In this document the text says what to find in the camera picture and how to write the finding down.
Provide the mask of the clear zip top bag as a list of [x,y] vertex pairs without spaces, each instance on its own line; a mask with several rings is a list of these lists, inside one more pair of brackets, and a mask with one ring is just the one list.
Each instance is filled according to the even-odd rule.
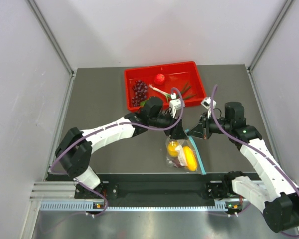
[[[174,167],[174,164],[173,164],[173,161],[174,160],[178,160],[180,162],[180,164],[182,165],[182,168],[179,168],[179,169],[182,169],[182,170],[185,170],[187,172],[195,172],[195,173],[200,173],[202,175],[206,175],[206,170],[205,170],[205,167],[203,165],[203,161],[202,161],[202,158],[200,156],[200,153],[199,153],[199,150],[198,150],[198,147],[193,139],[192,136],[188,136],[188,139],[170,139],[169,137],[167,138],[166,142],[165,142],[165,145],[166,145],[166,149],[167,149],[167,146],[168,144],[171,142],[171,141],[177,141],[179,143],[179,146],[176,148],[177,152],[178,152],[178,157],[171,157],[169,156],[167,150],[166,150],[166,163],[169,167]],[[197,160],[197,163],[198,163],[198,168],[196,171],[189,171],[186,167],[186,159],[185,159],[185,154],[184,154],[184,151],[183,151],[183,148],[185,146],[189,146],[195,153],[195,156],[196,156],[196,160]]]

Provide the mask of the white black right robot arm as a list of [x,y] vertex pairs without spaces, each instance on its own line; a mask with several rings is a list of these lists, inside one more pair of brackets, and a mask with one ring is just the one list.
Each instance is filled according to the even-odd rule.
[[299,226],[299,187],[284,173],[269,153],[257,129],[247,125],[240,102],[227,102],[225,116],[214,115],[215,101],[206,97],[201,104],[207,109],[189,135],[208,140],[213,134],[223,134],[236,145],[249,161],[264,187],[258,186],[240,171],[224,176],[223,192],[228,197],[237,194],[246,198],[263,215],[268,227],[276,232]]

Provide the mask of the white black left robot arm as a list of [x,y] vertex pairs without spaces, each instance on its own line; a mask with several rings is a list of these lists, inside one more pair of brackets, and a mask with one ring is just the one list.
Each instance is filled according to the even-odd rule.
[[185,103],[183,99],[172,99],[170,106],[163,109],[159,97],[150,97],[136,112],[128,113],[110,124],[95,129],[68,130],[55,151],[56,163],[60,163],[66,174],[86,187],[91,197],[99,197],[103,192],[100,178],[90,167],[91,155],[98,149],[119,140],[136,137],[147,130],[163,131],[171,136],[181,126]]

